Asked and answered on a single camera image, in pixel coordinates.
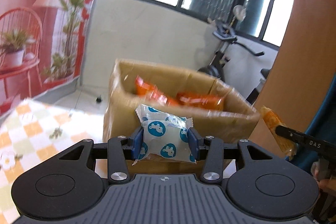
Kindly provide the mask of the person's right hand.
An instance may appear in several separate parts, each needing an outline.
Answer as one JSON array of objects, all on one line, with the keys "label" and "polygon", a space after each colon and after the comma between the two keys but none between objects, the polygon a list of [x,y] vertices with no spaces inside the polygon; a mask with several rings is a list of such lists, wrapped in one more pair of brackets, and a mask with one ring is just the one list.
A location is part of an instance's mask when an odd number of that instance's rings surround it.
[{"label": "person's right hand", "polygon": [[311,166],[311,174],[313,175],[314,179],[316,180],[319,188],[333,197],[336,196],[336,179],[335,176],[332,176],[331,178],[326,178],[326,179],[318,179],[319,175],[319,163],[315,161],[312,166]]}]

